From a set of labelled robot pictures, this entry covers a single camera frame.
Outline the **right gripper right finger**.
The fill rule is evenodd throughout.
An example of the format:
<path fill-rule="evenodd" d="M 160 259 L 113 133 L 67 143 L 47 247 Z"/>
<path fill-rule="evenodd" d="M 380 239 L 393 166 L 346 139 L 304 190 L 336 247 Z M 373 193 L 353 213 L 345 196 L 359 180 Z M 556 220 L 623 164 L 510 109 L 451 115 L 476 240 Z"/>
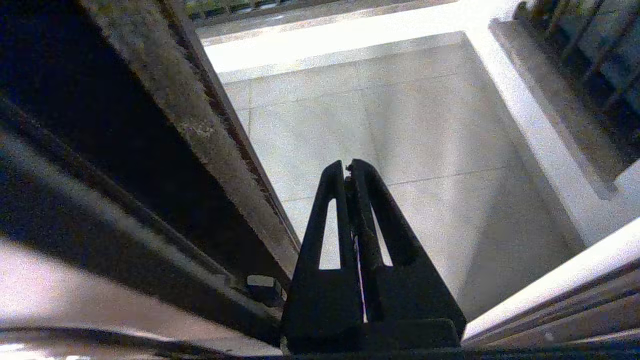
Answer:
<path fill-rule="evenodd" d="M 375 167 L 354 159 L 349 212 L 366 322 L 363 348 L 455 348 L 467 319 Z"/>

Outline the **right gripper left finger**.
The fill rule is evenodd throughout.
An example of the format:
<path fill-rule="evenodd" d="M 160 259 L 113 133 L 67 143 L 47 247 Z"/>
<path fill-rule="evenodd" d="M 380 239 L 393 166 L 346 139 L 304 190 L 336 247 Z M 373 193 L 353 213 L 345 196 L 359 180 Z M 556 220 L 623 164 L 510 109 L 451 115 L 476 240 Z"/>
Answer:
<path fill-rule="evenodd" d="M 336 204 L 338 269 L 321 269 L 329 203 Z M 321 173 L 281 319 L 290 352 L 353 352 L 363 323 L 355 242 L 341 161 Z"/>

